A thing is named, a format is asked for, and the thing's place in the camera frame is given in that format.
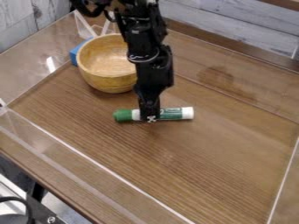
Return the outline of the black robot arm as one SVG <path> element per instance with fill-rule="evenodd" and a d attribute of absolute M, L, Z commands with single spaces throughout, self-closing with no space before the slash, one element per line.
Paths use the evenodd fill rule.
<path fill-rule="evenodd" d="M 160 94 L 173 85 L 172 48 L 164 43 L 168 35 L 159 0 L 69 0 L 84 16 L 101 13 L 116 23 L 127 44 L 127 59 L 135 64 L 135 93 L 140 118 L 160 118 Z"/>

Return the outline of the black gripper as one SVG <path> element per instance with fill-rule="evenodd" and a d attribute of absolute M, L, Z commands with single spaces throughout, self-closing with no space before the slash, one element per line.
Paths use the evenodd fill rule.
<path fill-rule="evenodd" d="M 168 45 L 161 45 L 157 57 L 137 63 L 135 92 L 139 97 L 140 119 L 151 122 L 160 117 L 161 92 L 173 85 L 173 54 Z"/>

